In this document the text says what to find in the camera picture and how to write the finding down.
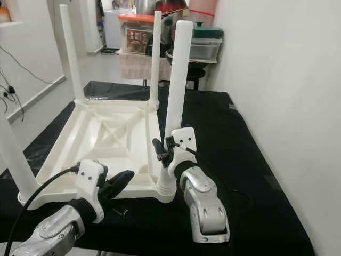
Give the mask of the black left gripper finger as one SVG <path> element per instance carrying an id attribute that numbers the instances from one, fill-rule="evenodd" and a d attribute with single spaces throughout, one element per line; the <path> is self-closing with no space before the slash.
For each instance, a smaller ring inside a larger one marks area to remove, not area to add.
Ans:
<path id="1" fill-rule="evenodd" d="M 115 198 L 134 178 L 135 173 L 132 170 L 117 173 L 109 180 L 104 182 L 104 198 Z"/>

